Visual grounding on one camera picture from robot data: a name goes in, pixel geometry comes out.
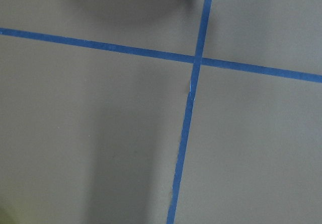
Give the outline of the blue tape line crosswise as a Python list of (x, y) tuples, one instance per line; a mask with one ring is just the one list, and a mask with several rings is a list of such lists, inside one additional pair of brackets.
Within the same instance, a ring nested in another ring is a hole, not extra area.
[[(193, 63), (194, 61), (194, 57), (191, 55), (184, 55), (184, 54), (178, 54), (178, 53), (172, 53), (172, 52), (130, 47), (130, 46), (104, 43), (104, 42), (98, 42), (98, 41), (15, 30), (15, 29), (9, 29), (9, 28), (1, 28), (1, 35), (46, 41), (46, 42), (65, 44), (65, 45), (72, 45), (72, 46), (78, 46), (78, 47), (84, 47), (84, 48), (92, 48), (97, 50), (112, 51), (112, 52), (125, 53), (125, 54), (131, 54), (131, 55), (145, 56), (145, 57), (158, 58), (158, 59), (164, 59), (164, 60), (173, 60), (173, 61), (184, 62), (184, 63)], [(257, 74), (265, 74), (269, 76), (276, 76), (276, 77), (295, 79), (295, 80), (301, 80), (301, 81), (307, 81), (307, 82), (321, 83), (321, 75), (319, 74), (312, 74), (312, 73), (306, 73), (306, 72), (299, 72), (299, 71), (293, 71), (293, 70), (286, 70), (286, 69), (280, 69), (280, 68), (259, 66), (259, 65), (225, 61), (225, 60), (219, 60), (219, 59), (211, 59), (211, 58), (203, 58), (201, 64), (205, 66), (239, 70), (243, 72), (251, 72), (251, 73), (257, 73)]]

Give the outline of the blue tape line lengthwise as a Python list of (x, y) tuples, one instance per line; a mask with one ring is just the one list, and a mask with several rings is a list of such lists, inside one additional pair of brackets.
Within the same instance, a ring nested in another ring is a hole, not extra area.
[(172, 197), (168, 208), (166, 224), (171, 224), (175, 222), (177, 204), (180, 193), (180, 186), (190, 132), (190, 126), (193, 115), (193, 108), (195, 102), (195, 96), (197, 91), (200, 67), (202, 63), (205, 38), (207, 33), (207, 27), (209, 22), (209, 15), (211, 10), (212, 0), (204, 0), (203, 9), (201, 14), (201, 20), (199, 24), (198, 38), (195, 48), (195, 54), (193, 57), (193, 67), (190, 77), (189, 93), (187, 95), (187, 102), (185, 108), (185, 115), (181, 131), (181, 139), (178, 148), (177, 162), (175, 166), (173, 184), (172, 184)]

